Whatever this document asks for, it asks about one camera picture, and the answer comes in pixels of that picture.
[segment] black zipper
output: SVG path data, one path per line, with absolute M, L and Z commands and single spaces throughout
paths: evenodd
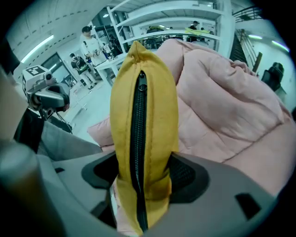
M 146 138 L 147 79 L 140 72 L 134 94 L 133 114 L 130 131 L 130 174 L 137 193 L 137 219 L 142 231 L 148 229 L 144 197 L 144 153 Z

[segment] man in white shirt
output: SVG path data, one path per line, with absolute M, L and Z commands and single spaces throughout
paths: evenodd
M 82 34 L 85 37 L 85 40 L 81 44 L 82 53 L 84 53 L 86 57 L 91 58 L 92 65 L 94 67 L 105 62 L 107 58 L 102 52 L 104 45 L 99 39 L 96 39 L 91 36 L 91 27 L 89 26 L 83 27 Z

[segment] ceiling light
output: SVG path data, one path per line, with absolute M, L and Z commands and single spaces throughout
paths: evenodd
M 272 41 L 272 43 L 274 43 L 275 45 L 281 47 L 282 49 L 284 49 L 284 50 L 290 52 L 290 49 L 287 48 L 286 46 L 283 46 L 282 44 L 280 44 L 280 43 L 278 43 L 278 42 L 276 42 L 276 41 Z
M 56 67 L 56 64 L 53 65 L 49 70 L 51 71 L 52 69 L 54 69 Z
M 262 39 L 262 37 L 258 35 L 249 35 L 249 37 L 253 39 Z
M 47 39 L 43 40 L 39 45 L 37 45 L 35 48 L 33 48 L 21 61 L 22 63 L 24 63 L 37 49 L 39 49 L 42 45 L 44 45 L 45 43 L 47 43 L 48 41 L 50 41 L 51 39 L 54 38 L 54 35 L 49 36 Z

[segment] zipper pull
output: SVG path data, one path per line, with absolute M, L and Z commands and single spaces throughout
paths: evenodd
M 139 75 L 138 89 L 140 91 L 146 91 L 147 90 L 147 78 L 146 78 L 146 75 L 145 75 L 145 73 L 143 71 L 141 71 L 140 75 Z

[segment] white table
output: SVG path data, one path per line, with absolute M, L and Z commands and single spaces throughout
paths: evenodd
M 108 69 L 108 68 L 111 68 L 114 75 L 117 76 L 118 74 L 118 69 L 116 67 L 116 65 L 122 63 L 126 57 L 127 53 L 124 53 L 124 54 L 120 54 L 118 55 L 115 59 L 109 61 L 109 60 L 106 60 L 105 62 L 99 64 L 98 66 L 95 66 L 96 70 L 98 71 L 100 77 L 103 79 L 104 82 L 106 82 L 108 85 L 110 85 L 112 87 L 113 83 L 110 80 L 108 80 L 105 75 L 102 73 L 102 70 L 104 69 Z

